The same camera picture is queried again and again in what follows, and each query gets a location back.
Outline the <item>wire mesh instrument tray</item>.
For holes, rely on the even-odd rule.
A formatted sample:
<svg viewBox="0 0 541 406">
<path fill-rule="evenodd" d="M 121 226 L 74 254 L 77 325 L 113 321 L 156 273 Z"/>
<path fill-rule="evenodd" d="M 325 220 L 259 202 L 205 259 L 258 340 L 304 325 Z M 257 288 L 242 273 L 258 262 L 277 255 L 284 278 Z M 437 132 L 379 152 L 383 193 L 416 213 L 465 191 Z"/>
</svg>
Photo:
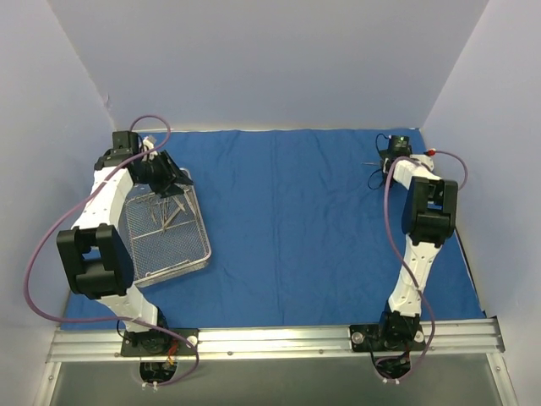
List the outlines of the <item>wire mesh instrument tray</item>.
<svg viewBox="0 0 541 406">
<path fill-rule="evenodd" d="M 128 192 L 120 218 L 120 235 L 134 264 L 134 284 L 140 288 L 165 282 L 206 267 L 210 261 L 211 247 L 194 186 L 183 186 L 189 204 L 186 212 L 179 214 L 163 232 L 155 224 L 145 205 L 137 199 L 156 195 L 148 185 L 136 184 Z M 189 260 L 182 270 L 158 278 L 145 278 L 154 272 Z"/>
</svg>

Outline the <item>blue surgical drape cloth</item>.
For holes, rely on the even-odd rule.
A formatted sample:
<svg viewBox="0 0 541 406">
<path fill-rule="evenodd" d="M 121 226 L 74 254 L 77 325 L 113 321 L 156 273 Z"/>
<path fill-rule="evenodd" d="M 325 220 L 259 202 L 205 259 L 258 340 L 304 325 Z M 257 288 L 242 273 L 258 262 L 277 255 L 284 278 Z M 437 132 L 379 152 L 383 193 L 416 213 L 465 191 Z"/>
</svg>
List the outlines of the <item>blue surgical drape cloth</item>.
<svg viewBox="0 0 541 406">
<path fill-rule="evenodd" d="M 381 130 L 173 134 L 167 151 L 194 180 L 210 263 L 144 289 L 173 326 L 376 322 L 400 264 L 375 167 Z M 405 190 L 389 194 L 404 247 Z"/>
</svg>

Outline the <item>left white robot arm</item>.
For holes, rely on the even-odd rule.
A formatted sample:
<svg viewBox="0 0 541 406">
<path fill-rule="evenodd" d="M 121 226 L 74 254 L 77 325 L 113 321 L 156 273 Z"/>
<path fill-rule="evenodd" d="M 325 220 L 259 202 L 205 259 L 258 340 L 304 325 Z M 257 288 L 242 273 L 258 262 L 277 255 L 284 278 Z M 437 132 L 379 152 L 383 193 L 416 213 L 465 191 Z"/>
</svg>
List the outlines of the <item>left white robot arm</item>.
<svg viewBox="0 0 541 406">
<path fill-rule="evenodd" d="M 156 152 L 149 138 L 116 131 L 112 147 L 94 166 L 93 186 L 81 214 L 56 244 L 74 294 L 105 305 L 129 333 L 141 333 L 140 345 L 162 354 L 171 342 L 165 317 L 134 282 L 134 262 L 120 234 L 123 205 L 136 184 L 159 198 L 183 195 L 193 185 L 166 151 Z"/>
</svg>

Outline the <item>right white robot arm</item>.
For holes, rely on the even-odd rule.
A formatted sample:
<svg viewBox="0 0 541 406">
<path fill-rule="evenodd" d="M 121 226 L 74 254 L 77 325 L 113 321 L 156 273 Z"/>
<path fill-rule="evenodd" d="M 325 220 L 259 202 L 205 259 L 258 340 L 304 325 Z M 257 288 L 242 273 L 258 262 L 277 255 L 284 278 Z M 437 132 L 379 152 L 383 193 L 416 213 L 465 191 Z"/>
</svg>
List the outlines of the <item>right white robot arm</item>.
<svg viewBox="0 0 541 406">
<path fill-rule="evenodd" d="M 414 154 L 405 135 L 389 135 L 387 142 L 387 148 L 379 151 L 385 180 L 384 224 L 391 248 L 401 262 L 387 304 L 393 315 L 414 319 L 421 316 L 423 293 L 435 257 L 455 232 L 460 187 L 457 181 L 433 173 L 434 150 Z M 401 222 L 404 252 L 392 238 L 389 219 L 389 194 L 395 184 L 407 191 Z"/>
</svg>

